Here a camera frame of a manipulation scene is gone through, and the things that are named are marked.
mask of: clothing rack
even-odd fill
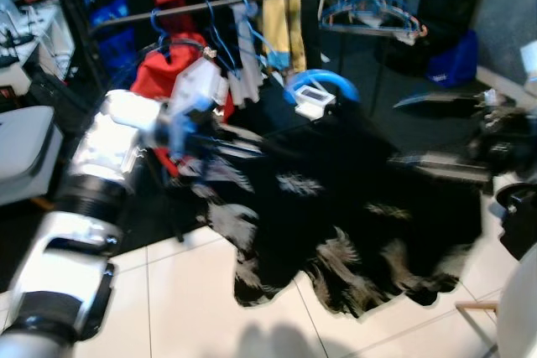
[[[259,0],[246,0],[247,2],[257,2]],[[244,0],[216,0],[209,3],[198,3],[190,6],[184,6],[180,8],[169,8],[166,10],[160,10],[156,12],[156,17],[169,17],[169,16],[179,16],[181,14],[190,14],[190,13],[199,13],[205,12],[209,8],[216,10],[218,8],[226,8],[233,6],[234,4],[244,3]],[[134,14],[132,16],[115,18],[112,20],[105,21],[97,25],[96,27],[90,29],[90,36],[94,36],[97,32],[105,29],[107,27],[114,27],[118,25],[124,25],[129,23],[136,23],[139,21],[145,21],[151,19],[151,12]]]

